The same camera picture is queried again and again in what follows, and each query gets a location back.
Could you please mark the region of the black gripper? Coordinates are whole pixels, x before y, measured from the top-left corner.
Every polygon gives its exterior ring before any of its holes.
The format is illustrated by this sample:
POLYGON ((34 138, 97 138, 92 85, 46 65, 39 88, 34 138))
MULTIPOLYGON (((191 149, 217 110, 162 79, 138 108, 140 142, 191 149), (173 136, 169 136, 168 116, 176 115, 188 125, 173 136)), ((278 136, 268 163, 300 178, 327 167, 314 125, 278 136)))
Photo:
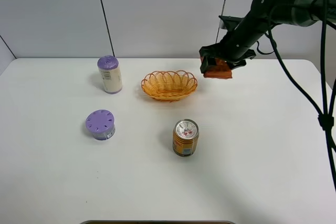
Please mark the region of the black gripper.
POLYGON ((220 16, 220 28, 227 30, 221 41, 203 46, 199 50, 201 73, 212 71, 216 67, 215 59, 227 61, 231 70, 244 67, 251 57, 248 50, 272 26, 266 18, 247 15, 244 18, 220 16))

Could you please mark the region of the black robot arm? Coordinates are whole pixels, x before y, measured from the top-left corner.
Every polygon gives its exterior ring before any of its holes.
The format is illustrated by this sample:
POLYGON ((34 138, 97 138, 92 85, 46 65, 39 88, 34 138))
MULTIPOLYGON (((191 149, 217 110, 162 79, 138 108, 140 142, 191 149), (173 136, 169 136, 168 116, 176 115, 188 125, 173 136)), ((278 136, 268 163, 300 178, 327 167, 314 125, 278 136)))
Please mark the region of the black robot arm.
POLYGON ((322 20, 335 23, 335 0, 253 0, 250 11, 243 17, 220 16, 221 28, 227 31, 218 43, 199 50, 201 73, 216 70, 222 62, 230 69, 246 65, 246 59, 256 55, 251 49, 268 30, 282 24, 308 27, 322 20))

